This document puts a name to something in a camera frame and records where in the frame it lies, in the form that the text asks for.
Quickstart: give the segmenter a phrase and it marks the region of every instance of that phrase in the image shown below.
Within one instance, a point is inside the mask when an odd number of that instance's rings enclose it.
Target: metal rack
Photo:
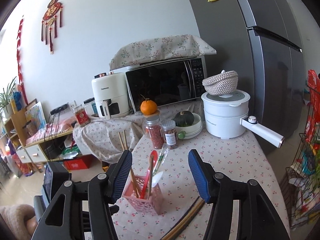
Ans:
[[[290,229],[320,216],[320,93],[309,87],[308,117],[300,144],[280,182]]]

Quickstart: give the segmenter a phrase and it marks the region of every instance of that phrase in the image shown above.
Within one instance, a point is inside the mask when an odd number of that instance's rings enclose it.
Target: refrigerator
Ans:
[[[205,56],[208,77],[235,70],[250,94],[249,114],[289,137],[297,129],[306,79],[301,39],[286,0],[190,0],[200,37],[216,49]]]

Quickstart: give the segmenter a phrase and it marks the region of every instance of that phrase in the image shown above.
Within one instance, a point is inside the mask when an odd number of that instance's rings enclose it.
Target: hot pot lid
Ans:
[[[230,103],[236,103],[237,105],[240,105],[244,102],[247,102],[250,99],[250,95],[244,91],[235,90],[232,93],[217,96],[210,95],[208,92],[206,92],[201,96],[201,98],[202,100],[207,101],[209,103],[228,105]]]

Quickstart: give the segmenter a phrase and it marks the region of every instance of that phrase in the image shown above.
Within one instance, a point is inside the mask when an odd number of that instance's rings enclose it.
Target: pumpkin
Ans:
[[[157,104],[154,101],[150,100],[149,98],[145,98],[144,96],[143,98],[145,100],[140,105],[141,112],[145,115],[155,113],[158,107]]]
[[[187,127],[193,124],[195,117],[190,111],[181,111],[172,118],[178,127]]]

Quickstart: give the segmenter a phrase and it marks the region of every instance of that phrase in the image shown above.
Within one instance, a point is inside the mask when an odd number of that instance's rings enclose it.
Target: red box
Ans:
[[[64,161],[65,168],[67,170],[84,170],[90,168],[93,160],[93,155],[81,156],[75,160]]]

